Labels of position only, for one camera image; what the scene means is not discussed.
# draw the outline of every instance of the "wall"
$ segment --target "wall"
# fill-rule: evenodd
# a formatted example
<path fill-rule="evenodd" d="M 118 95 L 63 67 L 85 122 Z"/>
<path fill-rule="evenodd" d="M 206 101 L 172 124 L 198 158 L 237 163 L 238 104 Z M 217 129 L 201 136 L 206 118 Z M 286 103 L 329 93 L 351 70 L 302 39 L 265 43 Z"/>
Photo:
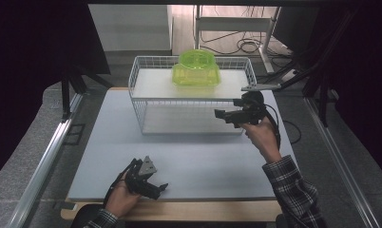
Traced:
<path fill-rule="evenodd" d="M 170 50 L 171 6 L 89 5 L 105 51 Z"/>

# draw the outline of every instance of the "white shelf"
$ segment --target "white shelf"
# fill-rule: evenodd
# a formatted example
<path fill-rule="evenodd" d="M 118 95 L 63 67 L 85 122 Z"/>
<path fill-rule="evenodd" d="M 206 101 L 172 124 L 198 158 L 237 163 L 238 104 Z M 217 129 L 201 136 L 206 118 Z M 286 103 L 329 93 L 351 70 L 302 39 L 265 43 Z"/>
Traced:
<path fill-rule="evenodd" d="M 235 99 L 241 88 L 248 86 L 242 69 L 221 69 L 220 84 L 216 86 L 178 86 L 171 80 L 170 68 L 141 68 L 133 90 L 133 99 Z"/>

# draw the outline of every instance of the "black curtain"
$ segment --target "black curtain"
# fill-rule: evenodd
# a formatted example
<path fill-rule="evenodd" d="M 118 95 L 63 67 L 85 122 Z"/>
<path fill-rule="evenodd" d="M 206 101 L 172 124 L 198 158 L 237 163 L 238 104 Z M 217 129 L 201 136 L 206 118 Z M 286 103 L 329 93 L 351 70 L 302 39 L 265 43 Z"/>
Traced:
<path fill-rule="evenodd" d="M 382 1 L 366 1 L 328 68 L 336 109 L 382 168 Z"/>
<path fill-rule="evenodd" d="M 34 120 L 44 90 L 74 66 L 109 73 L 87 5 L 0 3 L 0 169 Z"/>

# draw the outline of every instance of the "yellow-green lid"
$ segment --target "yellow-green lid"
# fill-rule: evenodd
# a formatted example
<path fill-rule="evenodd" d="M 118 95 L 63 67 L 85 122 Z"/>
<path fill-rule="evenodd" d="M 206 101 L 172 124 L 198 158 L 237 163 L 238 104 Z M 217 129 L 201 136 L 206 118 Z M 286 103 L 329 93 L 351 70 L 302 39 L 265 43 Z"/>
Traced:
<path fill-rule="evenodd" d="M 213 53 L 201 49 L 192 49 L 180 55 L 179 63 L 184 67 L 203 69 L 213 67 L 216 61 Z"/>

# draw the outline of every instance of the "white table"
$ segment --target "white table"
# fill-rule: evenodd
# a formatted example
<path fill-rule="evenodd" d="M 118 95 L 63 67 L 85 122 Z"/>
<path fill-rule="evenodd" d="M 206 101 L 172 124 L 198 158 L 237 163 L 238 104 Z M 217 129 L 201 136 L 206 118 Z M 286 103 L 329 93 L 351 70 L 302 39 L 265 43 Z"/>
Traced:
<path fill-rule="evenodd" d="M 265 103 L 277 112 L 271 91 Z M 279 116 L 282 155 L 292 146 Z M 87 143 L 67 198 L 101 201 L 108 186 L 132 159 L 146 155 L 158 173 L 149 182 L 168 182 L 160 201 L 228 201 L 273 199 L 271 185 L 262 171 L 258 150 L 244 135 L 143 135 L 128 91 L 109 90 Z"/>

